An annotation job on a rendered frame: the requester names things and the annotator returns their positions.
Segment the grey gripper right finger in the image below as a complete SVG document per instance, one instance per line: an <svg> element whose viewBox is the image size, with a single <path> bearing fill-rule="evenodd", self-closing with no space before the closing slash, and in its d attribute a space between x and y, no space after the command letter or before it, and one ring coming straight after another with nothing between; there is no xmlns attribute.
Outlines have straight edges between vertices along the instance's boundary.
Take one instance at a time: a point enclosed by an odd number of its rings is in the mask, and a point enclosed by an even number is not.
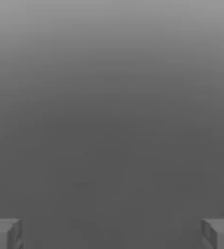
<svg viewBox="0 0 224 249"><path fill-rule="evenodd" d="M224 249L224 219L201 220L202 249Z"/></svg>

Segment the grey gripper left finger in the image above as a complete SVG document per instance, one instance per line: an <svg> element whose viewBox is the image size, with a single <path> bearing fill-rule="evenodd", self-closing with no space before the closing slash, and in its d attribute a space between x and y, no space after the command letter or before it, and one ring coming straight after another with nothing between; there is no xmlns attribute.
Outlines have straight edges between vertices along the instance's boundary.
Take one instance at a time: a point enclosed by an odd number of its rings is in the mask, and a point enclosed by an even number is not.
<svg viewBox="0 0 224 249"><path fill-rule="evenodd" d="M21 219L0 218L0 249L24 249Z"/></svg>

